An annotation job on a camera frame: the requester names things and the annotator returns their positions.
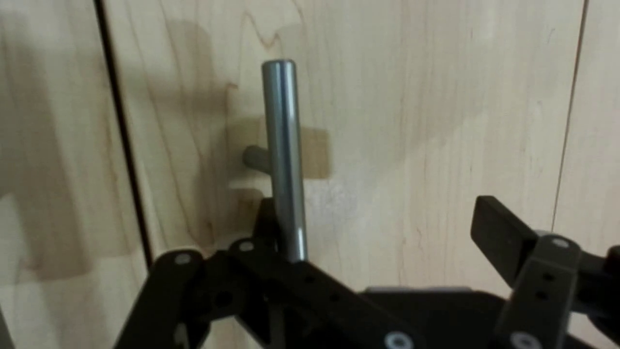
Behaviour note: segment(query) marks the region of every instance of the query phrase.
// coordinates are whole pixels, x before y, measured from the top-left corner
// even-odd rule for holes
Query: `wood grain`
[[[620,14],[589,3],[566,140],[554,232],[606,255],[620,245]],[[591,327],[579,319],[579,332]],[[599,340],[597,348],[616,348]]]
[[[240,166],[265,142],[260,65],[294,59],[304,162],[322,169],[306,171],[310,261],[353,288],[504,294],[469,241],[473,202],[552,228],[581,7],[106,0],[155,255],[250,233],[269,197]]]
[[[110,348],[143,280],[93,3],[0,0],[0,309],[15,348]]]

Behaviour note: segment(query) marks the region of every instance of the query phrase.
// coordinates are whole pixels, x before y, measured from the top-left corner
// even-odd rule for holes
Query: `black metal bracket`
[[[353,294],[310,263],[279,255],[273,202],[263,201],[252,239],[203,261],[161,257],[116,348],[199,348],[209,325],[236,321],[263,348],[560,349],[585,313],[618,344],[618,247],[606,259],[558,235],[539,237],[494,199],[478,199],[473,241],[511,286],[508,301],[480,292]]]

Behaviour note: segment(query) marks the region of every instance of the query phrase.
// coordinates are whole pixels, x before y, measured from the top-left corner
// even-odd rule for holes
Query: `vertical seam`
[[[560,173],[558,173],[556,202],[554,202],[554,214],[552,214],[550,232],[556,232],[558,206],[560,206],[560,197],[562,197],[566,150],[568,150],[570,127],[571,127],[571,117],[573,117],[573,107],[575,107],[575,90],[577,90],[577,78],[579,78],[579,69],[581,69],[581,49],[583,49],[583,34],[585,34],[585,24],[587,24],[587,9],[589,9],[589,0],[583,0],[581,24],[579,24],[579,40],[577,40],[577,51],[575,51],[575,67],[573,67],[573,80],[571,80],[570,100],[568,100],[564,146],[562,146],[562,156],[560,156]]]
[[[120,133],[122,154],[124,154],[128,179],[130,179],[130,191],[132,191],[132,202],[134,202],[134,210],[136,210],[139,243],[141,243],[141,251],[143,251],[145,266],[147,266],[147,270],[151,270],[151,264],[153,264],[151,241],[149,241],[149,233],[147,233],[147,226],[145,226],[137,169],[136,169],[136,160],[134,160],[134,152],[132,152],[130,127],[128,127],[128,119],[124,113],[122,94],[120,94],[118,71],[116,71],[116,61],[114,61],[114,47],[112,47],[110,28],[108,28],[108,20],[106,20],[106,9],[105,9],[105,0],[93,0],[93,5],[95,5],[95,16],[97,16],[97,26],[99,26],[99,36],[101,36],[106,78],[108,78],[108,86],[110,86],[110,94],[112,94],[112,105],[114,105],[114,113],[116,113],[116,121],[118,121],[116,125],[118,125],[118,133]]]

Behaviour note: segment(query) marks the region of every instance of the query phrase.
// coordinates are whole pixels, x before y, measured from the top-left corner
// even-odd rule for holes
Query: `cabinet door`
[[[0,158],[13,346],[112,348],[145,268],[93,3],[0,0]]]
[[[298,65],[310,261],[347,286],[506,294],[469,241],[480,195],[552,228],[581,0],[105,5],[155,255],[250,235],[271,59]]]

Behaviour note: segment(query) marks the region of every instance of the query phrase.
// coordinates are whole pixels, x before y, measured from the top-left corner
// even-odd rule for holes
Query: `bolt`
[[[188,328],[184,325],[176,325],[176,328],[174,328],[174,346],[178,349],[190,349],[190,336],[188,336]]]
[[[254,251],[254,243],[252,241],[244,241],[244,243],[238,245],[238,251],[240,253],[250,253],[250,251]]]
[[[190,255],[176,255],[174,257],[174,264],[182,266],[182,264],[190,264],[192,257]]]
[[[385,349],[413,349],[413,342],[407,334],[403,332],[389,332],[385,336]]]
[[[527,332],[513,332],[509,336],[509,344],[515,348],[515,349],[542,349],[540,342],[527,334]]]
[[[564,241],[564,239],[552,239],[550,243],[556,245],[556,247],[560,247],[560,249],[570,249],[570,243]]]

